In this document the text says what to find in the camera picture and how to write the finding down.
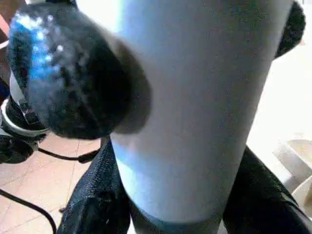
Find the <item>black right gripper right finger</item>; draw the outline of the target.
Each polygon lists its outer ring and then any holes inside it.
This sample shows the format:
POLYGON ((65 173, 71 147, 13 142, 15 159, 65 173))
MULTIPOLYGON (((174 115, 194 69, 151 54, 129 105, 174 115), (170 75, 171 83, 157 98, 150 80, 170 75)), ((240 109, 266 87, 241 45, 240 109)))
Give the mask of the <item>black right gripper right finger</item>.
POLYGON ((230 234, 312 232, 312 221, 249 147, 244 150, 222 219, 230 234))

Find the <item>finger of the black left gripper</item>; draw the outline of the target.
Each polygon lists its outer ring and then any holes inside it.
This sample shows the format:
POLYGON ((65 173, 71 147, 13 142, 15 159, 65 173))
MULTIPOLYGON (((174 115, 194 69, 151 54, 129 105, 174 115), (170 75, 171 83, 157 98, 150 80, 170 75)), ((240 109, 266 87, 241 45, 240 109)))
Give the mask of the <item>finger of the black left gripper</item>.
POLYGON ((275 59, 288 53, 301 42, 305 27, 306 16, 304 10, 300 3, 294 0, 274 56, 275 59))
POLYGON ((58 136, 134 134, 149 118, 151 88, 140 64, 73 4, 19 8, 8 62, 41 123, 58 136))

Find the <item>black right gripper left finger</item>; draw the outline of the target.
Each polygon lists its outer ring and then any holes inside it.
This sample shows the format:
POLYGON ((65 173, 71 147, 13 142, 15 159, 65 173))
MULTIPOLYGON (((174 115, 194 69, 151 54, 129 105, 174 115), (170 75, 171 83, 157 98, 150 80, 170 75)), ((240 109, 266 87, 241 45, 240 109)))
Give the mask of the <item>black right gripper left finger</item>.
POLYGON ((57 233, 125 234, 129 226, 129 199, 108 141, 76 184, 57 233))

